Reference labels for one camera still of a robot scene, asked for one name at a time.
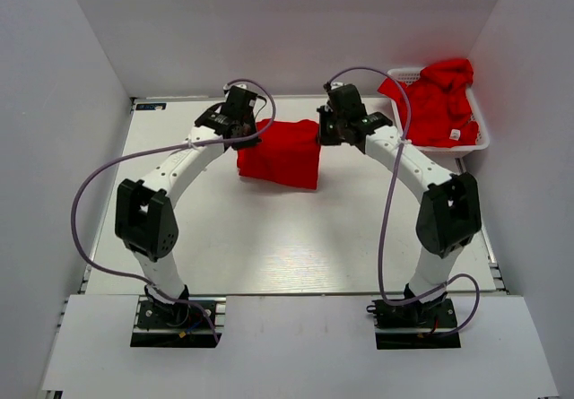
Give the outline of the red t shirt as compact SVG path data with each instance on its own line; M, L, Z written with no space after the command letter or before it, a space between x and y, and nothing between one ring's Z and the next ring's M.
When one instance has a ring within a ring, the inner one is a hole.
M260 143L238 151L239 175L316 190L321 151L318 129L318 123L308 119L274 121L260 136Z

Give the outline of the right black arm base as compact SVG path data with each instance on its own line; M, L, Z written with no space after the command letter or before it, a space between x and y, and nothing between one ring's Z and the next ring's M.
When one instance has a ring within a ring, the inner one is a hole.
M380 351L459 349L457 315L451 299L423 305L415 302L391 306L384 300L372 300L366 311L373 317L375 340Z

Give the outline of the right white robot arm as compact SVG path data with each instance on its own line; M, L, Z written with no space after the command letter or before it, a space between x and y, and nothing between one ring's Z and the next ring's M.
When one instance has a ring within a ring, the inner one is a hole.
M415 232L421 253L401 300L387 300L414 325L427 325L446 298L450 273L462 249L482 228L478 185L468 172L455 174L409 144L380 112L368 113L352 84L326 83L326 104L318 108L317 140L349 144L385 166L419 203Z

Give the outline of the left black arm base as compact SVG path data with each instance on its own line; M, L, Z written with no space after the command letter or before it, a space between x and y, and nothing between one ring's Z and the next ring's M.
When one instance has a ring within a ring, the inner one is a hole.
M225 321L224 298L201 298L195 306L169 313L141 296L135 310L132 348L214 349L222 337Z

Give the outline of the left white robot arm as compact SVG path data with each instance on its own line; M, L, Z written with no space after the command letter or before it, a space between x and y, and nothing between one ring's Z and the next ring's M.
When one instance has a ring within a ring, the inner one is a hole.
M184 324L190 308L185 301L188 288L173 256L179 234L175 205L195 178L228 149L261 141L228 142L257 132L254 109L260 98L245 84L227 88L225 100L196 119L183 148L170 153L143 178L125 179L117 188L115 234L138 261L150 282L144 287L145 295L168 325Z

